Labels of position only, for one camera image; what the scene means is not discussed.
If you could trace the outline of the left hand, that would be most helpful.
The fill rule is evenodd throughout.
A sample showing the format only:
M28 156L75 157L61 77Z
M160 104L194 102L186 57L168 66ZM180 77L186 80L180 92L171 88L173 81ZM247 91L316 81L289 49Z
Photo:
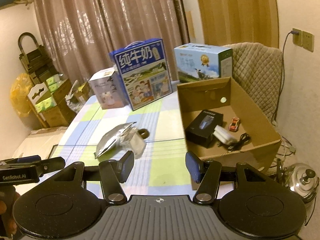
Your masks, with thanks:
M12 209L19 196L14 186L1 186L1 239L12 238L17 231Z

